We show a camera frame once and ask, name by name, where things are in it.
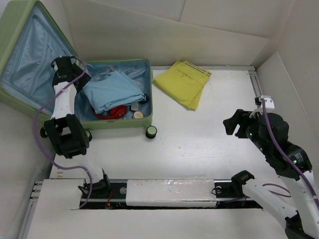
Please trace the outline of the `light blue cloth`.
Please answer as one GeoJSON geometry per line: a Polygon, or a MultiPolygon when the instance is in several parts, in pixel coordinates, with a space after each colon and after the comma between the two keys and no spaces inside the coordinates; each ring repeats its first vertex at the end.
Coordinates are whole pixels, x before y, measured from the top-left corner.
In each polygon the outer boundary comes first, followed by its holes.
{"type": "Polygon", "coordinates": [[[145,98],[135,81],[121,71],[114,71],[100,81],[89,81],[83,91],[97,114],[117,106],[128,106],[145,98]]]}

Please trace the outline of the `yellow shorts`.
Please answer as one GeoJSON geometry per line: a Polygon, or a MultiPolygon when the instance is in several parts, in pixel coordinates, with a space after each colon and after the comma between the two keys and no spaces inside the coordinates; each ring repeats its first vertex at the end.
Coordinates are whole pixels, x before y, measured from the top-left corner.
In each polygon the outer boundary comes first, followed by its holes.
{"type": "Polygon", "coordinates": [[[154,84],[188,110],[196,110],[212,73],[187,60],[176,61],[154,79],[154,84]]]}

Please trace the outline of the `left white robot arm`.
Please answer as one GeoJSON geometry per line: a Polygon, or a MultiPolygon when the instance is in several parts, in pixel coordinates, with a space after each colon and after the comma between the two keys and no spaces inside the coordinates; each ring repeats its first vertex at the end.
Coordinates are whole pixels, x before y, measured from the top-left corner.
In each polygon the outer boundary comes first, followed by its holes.
{"type": "Polygon", "coordinates": [[[82,169],[87,173],[90,181],[79,186],[87,198],[91,194],[104,198],[112,192],[110,180],[104,170],[97,170],[87,159],[92,134],[75,114],[75,98],[91,79],[79,63],[75,56],[58,56],[52,60],[54,110],[40,135],[49,138],[57,155],[75,163],[73,167],[63,166],[63,170],[82,169]]]}

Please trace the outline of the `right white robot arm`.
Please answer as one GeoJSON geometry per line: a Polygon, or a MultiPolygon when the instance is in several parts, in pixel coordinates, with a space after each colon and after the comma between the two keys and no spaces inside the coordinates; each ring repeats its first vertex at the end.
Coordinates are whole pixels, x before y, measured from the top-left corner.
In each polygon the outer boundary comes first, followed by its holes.
{"type": "Polygon", "coordinates": [[[238,109],[223,121],[227,135],[247,138],[265,156],[287,187],[295,206],[281,201],[258,183],[255,176],[243,170],[231,178],[233,196],[247,196],[268,211],[283,227],[289,239],[319,237],[319,194],[307,153],[288,140],[289,125],[274,113],[250,116],[238,109]]]}

